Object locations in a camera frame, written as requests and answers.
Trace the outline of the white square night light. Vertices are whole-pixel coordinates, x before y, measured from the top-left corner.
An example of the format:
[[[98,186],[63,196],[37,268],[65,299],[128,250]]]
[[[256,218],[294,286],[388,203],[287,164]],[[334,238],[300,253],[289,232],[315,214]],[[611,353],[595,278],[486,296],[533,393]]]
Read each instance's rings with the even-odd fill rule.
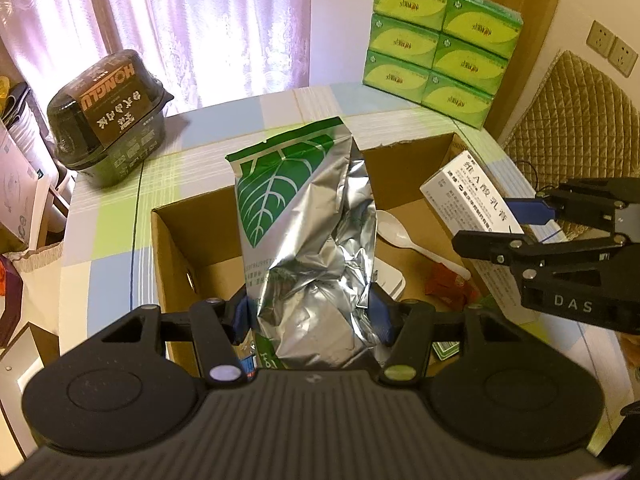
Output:
[[[373,281],[393,300],[401,297],[407,284],[404,274],[380,258],[374,260]]]

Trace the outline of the red candy packet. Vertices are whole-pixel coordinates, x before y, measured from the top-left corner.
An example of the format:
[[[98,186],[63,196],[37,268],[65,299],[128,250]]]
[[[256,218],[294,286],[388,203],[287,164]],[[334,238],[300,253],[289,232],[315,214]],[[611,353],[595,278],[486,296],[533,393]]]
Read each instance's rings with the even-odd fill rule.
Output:
[[[480,299],[480,293],[469,281],[441,263],[432,265],[425,283],[425,293],[453,311],[462,311]]]

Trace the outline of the white ointment box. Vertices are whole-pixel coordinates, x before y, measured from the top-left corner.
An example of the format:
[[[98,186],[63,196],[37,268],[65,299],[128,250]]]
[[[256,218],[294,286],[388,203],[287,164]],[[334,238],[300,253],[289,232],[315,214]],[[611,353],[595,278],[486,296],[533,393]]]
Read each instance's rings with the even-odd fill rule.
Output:
[[[472,154],[464,151],[424,182],[420,191],[454,235],[461,230],[521,234],[523,230],[495,185]],[[511,322],[535,322],[538,314],[520,305],[520,293],[505,266],[487,261],[472,264],[483,284]]]

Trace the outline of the white plastic spoon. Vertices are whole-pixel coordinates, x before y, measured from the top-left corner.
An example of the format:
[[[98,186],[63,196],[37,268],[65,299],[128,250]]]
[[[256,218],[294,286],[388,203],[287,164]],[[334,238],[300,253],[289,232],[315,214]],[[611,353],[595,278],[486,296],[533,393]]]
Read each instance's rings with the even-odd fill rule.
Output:
[[[434,263],[446,266],[448,270],[459,275],[460,278],[463,278],[465,281],[469,281],[472,278],[471,272],[464,266],[460,266],[460,264],[454,263],[447,258],[437,255],[436,252],[431,252],[425,247],[416,244],[409,235],[406,227],[390,212],[385,210],[378,210],[376,212],[376,229],[378,230],[378,236],[382,237],[388,244],[398,248],[414,250]]]

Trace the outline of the silver green tea bag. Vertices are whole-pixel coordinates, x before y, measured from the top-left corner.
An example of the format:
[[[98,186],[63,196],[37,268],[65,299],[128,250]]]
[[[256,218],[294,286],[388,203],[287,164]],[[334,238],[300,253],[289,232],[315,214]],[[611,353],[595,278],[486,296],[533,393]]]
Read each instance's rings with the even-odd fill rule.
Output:
[[[332,117],[226,159],[260,365],[349,366],[379,342],[368,315],[376,207],[352,133]]]

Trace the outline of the green white medicine box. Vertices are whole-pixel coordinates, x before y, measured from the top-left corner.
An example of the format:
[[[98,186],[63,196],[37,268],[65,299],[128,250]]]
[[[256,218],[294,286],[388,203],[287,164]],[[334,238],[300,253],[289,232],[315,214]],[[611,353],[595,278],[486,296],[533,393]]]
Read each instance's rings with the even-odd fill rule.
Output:
[[[435,341],[432,343],[433,350],[439,361],[447,361],[460,352],[459,341]]]

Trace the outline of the blue white small box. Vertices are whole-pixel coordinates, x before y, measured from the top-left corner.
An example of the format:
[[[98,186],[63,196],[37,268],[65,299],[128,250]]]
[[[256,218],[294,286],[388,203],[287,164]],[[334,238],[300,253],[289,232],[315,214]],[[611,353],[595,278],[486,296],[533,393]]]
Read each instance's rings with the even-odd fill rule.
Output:
[[[234,347],[234,351],[240,360],[243,372],[248,379],[255,376],[257,370],[257,356],[255,341],[248,337],[246,341]]]

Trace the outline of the brown cardboard box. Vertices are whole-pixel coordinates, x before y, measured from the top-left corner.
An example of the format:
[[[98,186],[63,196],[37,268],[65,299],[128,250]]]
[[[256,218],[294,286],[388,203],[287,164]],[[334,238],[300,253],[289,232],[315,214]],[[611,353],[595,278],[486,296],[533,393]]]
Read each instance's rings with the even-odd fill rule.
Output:
[[[390,342],[368,297],[382,263],[424,294],[432,267],[378,244],[392,212],[413,238],[443,255],[450,236],[421,186],[469,149],[457,133],[362,150],[338,118],[277,134],[232,152],[225,188],[151,214],[160,306],[184,312],[217,301],[239,354],[256,344],[267,368],[343,367]]]

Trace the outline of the plaid tablecloth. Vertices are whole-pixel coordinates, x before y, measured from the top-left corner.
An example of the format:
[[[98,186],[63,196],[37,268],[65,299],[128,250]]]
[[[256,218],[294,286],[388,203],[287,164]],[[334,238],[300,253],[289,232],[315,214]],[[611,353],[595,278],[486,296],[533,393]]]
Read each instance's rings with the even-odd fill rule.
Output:
[[[383,207],[418,246],[439,255],[452,255],[450,235],[421,186],[450,157],[470,152],[503,196],[529,197],[538,188],[538,171],[511,160],[488,132],[363,84],[288,90],[170,116],[163,144],[125,180],[111,188],[77,181],[63,244],[61,349],[75,348],[140,304],[157,302],[154,209],[231,188],[229,153],[335,116],[362,150],[413,154],[412,176]]]

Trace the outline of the dark open gift box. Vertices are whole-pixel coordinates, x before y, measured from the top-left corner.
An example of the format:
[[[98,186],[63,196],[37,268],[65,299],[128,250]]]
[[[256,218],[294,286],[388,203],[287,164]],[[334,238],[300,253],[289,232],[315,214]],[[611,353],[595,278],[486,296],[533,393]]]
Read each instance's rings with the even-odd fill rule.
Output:
[[[21,319],[23,281],[15,269],[15,266],[8,258],[0,256],[0,260],[0,347],[6,348]]]

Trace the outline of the green tissue pack stack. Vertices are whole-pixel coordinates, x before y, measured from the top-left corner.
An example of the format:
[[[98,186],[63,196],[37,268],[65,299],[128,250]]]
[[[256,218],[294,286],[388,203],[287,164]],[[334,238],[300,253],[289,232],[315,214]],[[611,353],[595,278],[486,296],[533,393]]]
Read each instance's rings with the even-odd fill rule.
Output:
[[[362,82],[480,129],[523,25],[490,0],[373,0]]]

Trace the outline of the dark food container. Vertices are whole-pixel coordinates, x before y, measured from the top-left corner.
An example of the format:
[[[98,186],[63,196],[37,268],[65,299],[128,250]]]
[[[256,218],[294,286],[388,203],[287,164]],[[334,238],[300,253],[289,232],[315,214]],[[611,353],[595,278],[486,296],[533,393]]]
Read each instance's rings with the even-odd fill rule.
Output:
[[[107,55],[48,104],[56,158],[95,188],[122,182],[164,142],[173,99],[138,52]]]

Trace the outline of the lace curtain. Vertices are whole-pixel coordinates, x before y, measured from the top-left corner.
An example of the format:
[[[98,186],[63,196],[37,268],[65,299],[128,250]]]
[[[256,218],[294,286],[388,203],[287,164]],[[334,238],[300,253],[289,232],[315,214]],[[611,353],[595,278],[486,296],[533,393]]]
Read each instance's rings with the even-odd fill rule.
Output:
[[[1,40],[40,105],[131,49],[178,114],[306,86],[310,0],[1,0]]]

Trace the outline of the wall power sockets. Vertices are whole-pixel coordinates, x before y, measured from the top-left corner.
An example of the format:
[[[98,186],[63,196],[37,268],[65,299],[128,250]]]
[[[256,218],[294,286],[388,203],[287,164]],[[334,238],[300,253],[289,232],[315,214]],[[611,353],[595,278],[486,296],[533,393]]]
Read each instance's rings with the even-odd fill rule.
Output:
[[[586,45],[606,58],[625,78],[630,76],[638,61],[638,53],[598,21],[592,22]]]

